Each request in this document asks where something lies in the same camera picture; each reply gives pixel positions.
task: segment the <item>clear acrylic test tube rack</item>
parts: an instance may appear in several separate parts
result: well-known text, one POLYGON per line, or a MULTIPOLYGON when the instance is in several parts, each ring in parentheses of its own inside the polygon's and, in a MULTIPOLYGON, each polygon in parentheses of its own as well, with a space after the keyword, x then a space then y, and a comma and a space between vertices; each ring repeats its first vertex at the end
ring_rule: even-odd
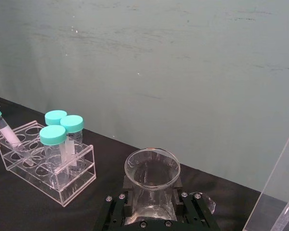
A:
POLYGON ((65 207, 96 179, 93 146, 74 141, 75 146, 82 145, 82 151, 76 152, 73 159, 50 172, 46 166, 44 147, 39 140, 39 131, 43 127, 37 121, 32 121, 13 130, 22 145, 29 150, 29 157, 23 158, 21 152, 15 150, 2 135, 0 135, 0 154, 7 171, 19 176, 65 207), (83 170, 69 175, 69 182, 66 185, 56 188, 52 186, 50 174, 59 175, 63 171, 68 172, 69 166, 83 157, 85 162, 83 170))

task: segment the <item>test tube with white liquid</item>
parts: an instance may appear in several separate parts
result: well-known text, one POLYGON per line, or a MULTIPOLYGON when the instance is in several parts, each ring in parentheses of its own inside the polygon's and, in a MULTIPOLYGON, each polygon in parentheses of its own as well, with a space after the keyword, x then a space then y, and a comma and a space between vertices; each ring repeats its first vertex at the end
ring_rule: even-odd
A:
MULTIPOLYGON (((68 160, 74 159, 82 151, 83 118, 78 115, 68 115, 60 120, 60 124, 66 129, 67 140, 65 141, 65 147, 67 158, 68 160)), ((85 158, 82 156, 72 162, 69 166, 69 173, 72 176, 76 176, 84 169, 85 158)))
POLYGON ((17 135, 13 132, 11 127, 6 123, 5 119, 2 117, 0 111, 0 134, 5 138, 7 143, 12 147, 12 149, 21 155, 21 158, 25 159, 25 163, 33 166, 31 160, 31 155, 29 150, 26 150, 24 145, 21 143, 17 135))
POLYGON ((66 129, 60 125, 50 125, 39 132, 39 137, 40 142, 44 145, 50 184, 55 189, 61 189, 69 183, 67 169, 56 172, 67 161, 64 143, 66 141, 66 129))

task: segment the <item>gray-green backdrop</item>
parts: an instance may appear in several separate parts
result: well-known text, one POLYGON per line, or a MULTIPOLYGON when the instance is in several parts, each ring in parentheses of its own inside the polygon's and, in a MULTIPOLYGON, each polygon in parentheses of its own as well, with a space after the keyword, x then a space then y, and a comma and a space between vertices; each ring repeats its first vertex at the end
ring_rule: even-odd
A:
POLYGON ((0 96, 261 190, 289 136, 289 0, 1 0, 0 96))

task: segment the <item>beaker rim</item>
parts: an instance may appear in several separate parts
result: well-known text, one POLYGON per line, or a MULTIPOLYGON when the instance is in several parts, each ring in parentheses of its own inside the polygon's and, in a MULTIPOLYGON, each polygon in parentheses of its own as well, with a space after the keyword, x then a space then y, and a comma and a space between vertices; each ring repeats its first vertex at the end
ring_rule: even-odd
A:
POLYGON ((164 149, 161 149, 161 148, 144 148, 144 149, 140 149, 140 150, 137 150, 135 152, 133 152, 132 154, 130 154, 126 161, 125 161, 125 164, 124 164, 124 171, 125 171, 125 174, 126 176, 130 179, 130 181, 132 183, 134 183, 135 185, 145 189, 145 190, 151 190, 151 191, 155 191, 155 190, 162 190, 162 189, 165 189, 165 188, 168 188, 169 186, 171 186, 172 184, 174 184, 180 173, 181 173, 181 166, 180 166, 180 162, 179 160, 175 157, 175 155, 173 155, 172 153, 164 150, 164 149), (165 184, 160 184, 160 185, 146 185, 146 184, 142 184, 142 183, 139 183, 138 181, 136 181, 133 177, 130 176, 130 174, 128 173, 128 161, 130 160, 130 158, 132 156, 134 156, 135 154, 139 153, 139 152, 144 152, 144 151, 154 151, 154 150, 161 150, 163 152, 166 152, 167 154, 169 154, 171 156, 171 158, 176 162, 177 166, 178 166, 178 172, 177 174, 170 180, 168 181, 167 183, 165 184))

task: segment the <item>white liquid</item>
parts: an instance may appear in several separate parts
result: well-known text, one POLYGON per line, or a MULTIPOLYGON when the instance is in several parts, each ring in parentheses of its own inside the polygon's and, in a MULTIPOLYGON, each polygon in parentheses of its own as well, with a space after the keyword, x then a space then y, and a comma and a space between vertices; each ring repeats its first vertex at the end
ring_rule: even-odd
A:
POLYGON ((60 155, 61 155, 61 164, 65 163, 68 160, 68 155, 66 153, 66 146, 64 143, 59 144, 60 155))
MULTIPOLYGON (((18 151, 21 150, 21 147, 20 147, 21 141, 18 139, 18 137, 15 135, 15 133, 13 132, 13 130, 10 128, 9 125, 7 125, 4 128, 1 128, 0 133, 2 134, 2 136, 4 136, 4 138, 7 140, 7 142, 9 142, 9 144, 11 144, 11 146, 13 148, 17 147, 18 151)), ((24 158, 29 157, 25 162, 28 165, 33 166, 34 163, 32 162, 32 160, 30 158, 30 152, 22 150, 22 155, 24 156, 24 158)))
POLYGON ((18 137, 15 135, 13 130, 10 128, 10 126, 6 126, 4 128, 0 129, 0 133, 5 137, 5 139, 13 146, 18 146, 21 142, 18 139, 18 137))
MULTIPOLYGON (((75 158, 75 146, 73 140, 66 140, 66 160, 69 161, 75 158)), ((77 161, 73 161, 71 166, 77 166, 77 161)))

